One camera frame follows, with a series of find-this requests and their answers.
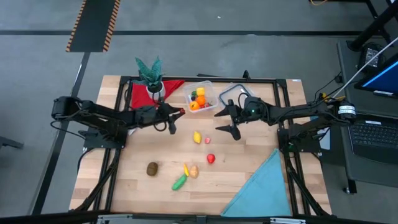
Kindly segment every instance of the green toy cucumber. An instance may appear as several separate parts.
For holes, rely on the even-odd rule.
[[[185,181],[187,181],[187,176],[183,174],[174,184],[172,190],[178,190],[184,185]]]

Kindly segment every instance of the gray floor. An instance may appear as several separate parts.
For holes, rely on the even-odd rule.
[[[0,1],[0,29],[71,29],[81,1]],[[384,1],[374,2],[380,12]],[[117,30],[363,30],[372,17],[365,4],[307,0],[122,1]],[[396,21],[387,29],[397,35]],[[69,95],[83,54],[66,53],[69,36],[0,35],[0,136],[25,142],[23,150],[0,150],[0,216],[30,212],[55,130],[52,100]],[[134,57],[157,55],[168,75],[197,73],[302,79],[307,100],[339,71],[336,37],[114,36],[106,54],[91,54],[79,97],[95,100],[103,75],[133,75]],[[337,85],[332,83],[325,91]],[[71,124],[69,130],[82,126]],[[67,211],[82,141],[67,135],[44,206]],[[333,213],[343,218],[397,223],[398,189],[359,183],[346,195],[342,167],[324,166]]]

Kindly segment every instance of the wooden table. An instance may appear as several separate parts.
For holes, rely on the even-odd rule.
[[[104,76],[97,104],[114,108],[119,81],[120,76]],[[213,84],[217,95],[229,85]],[[245,85],[262,100],[275,104],[272,85]],[[300,80],[287,80],[287,86],[291,105],[306,103]],[[248,178],[278,147],[278,125],[268,126],[261,121],[241,124],[239,129],[242,138],[235,141],[230,133],[215,130],[217,126],[230,124],[229,116],[213,117],[223,108],[221,103],[215,110],[193,114],[187,110],[182,88],[181,86],[166,99],[172,106],[184,107],[187,111],[176,121],[177,132],[174,135],[170,135],[167,130],[160,133],[148,127],[138,129],[127,138],[116,177],[112,212],[219,215]],[[296,123],[306,121],[308,118],[295,120]],[[194,143],[194,131],[209,136],[211,144]],[[216,156],[212,165],[207,164],[208,153]],[[95,149],[83,158],[70,208],[79,206],[95,187],[100,176],[103,154],[104,149]],[[300,156],[307,188],[322,208],[331,213],[319,161],[309,153],[301,153]],[[283,156],[280,157],[289,197]],[[146,174],[146,167],[152,161],[159,164],[155,177]],[[197,179],[189,177],[185,185],[174,192],[171,186],[183,174],[183,163],[189,167],[197,165],[200,173]],[[103,191],[101,208],[104,207],[106,192],[107,186]],[[302,200],[297,186],[295,192],[298,208],[302,213]]]

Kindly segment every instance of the laptop screen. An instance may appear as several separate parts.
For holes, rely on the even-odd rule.
[[[398,61],[362,85],[373,90],[398,93]]]

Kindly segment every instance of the desk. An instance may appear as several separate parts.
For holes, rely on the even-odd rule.
[[[97,104],[114,108],[120,78],[104,76]],[[229,85],[213,84],[217,95]],[[264,101],[274,104],[272,85],[245,85]],[[112,212],[219,215],[273,149],[278,147],[277,125],[270,127],[260,121],[242,124],[239,126],[242,138],[238,141],[229,133],[215,130],[217,126],[230,123],[229,117],[213,117],[222,106],[193,114],[187,110],[182,88],[181,86],[166,99],[172,106],[184,107],[187,111],[176,121],[177,132],[174,135],[170,135],[168,131],[160,133],[154,128],[144,128],[138,129],[127,138],[119,162]],[[292,105],[306,103],[300,80],[287,80],[287,89]],[[297,119],[295,122],[306,121],[308,119]],[[209,135],[211,144],[195,144],[192,140],[193,131],[200,131],[204,136]],[[208,153],[216,156],[215,163],[210,166],[206,161]],[[95,149],[83,158],[70,208],[79,206],[93,190],[100,175],[103,154],[104,149]],[[307,188],[323,209],[330,213],[319,161],[309,153],[300,155]],[[146,174],[146,167],[152,161],[159,164],[155,177]],[[197,165],[199,176],[197,179],[188,178],[185,185],[174,192],[171,186],[183,174],[183,163],[189,167]],[[283,159],[281,166],[288,191]],[[106,192],[105,187],[100,208],[103,208]],[[302,212],[298,188],[295,192],[299,210]]]
[[[346,42],[341,41],[338,43],[338,54],[343,81],[347,82],[358,71],[355,65],[359,62],[360,52],[351,51]],[[397,99],[375,96],[371,91],[355,89],[353,84],[345,88],[345,94],[348,101],[355,105],[358,113],[397,116]],[[398,187],[398,179],[393,178],[398,173],[397,165],[382,164],[354,155],[347,127],[333,128],[331,135],[341,139],[341,144],[338,144],[337,147],[344,149],[346,174],[349,181],[357,180]]]

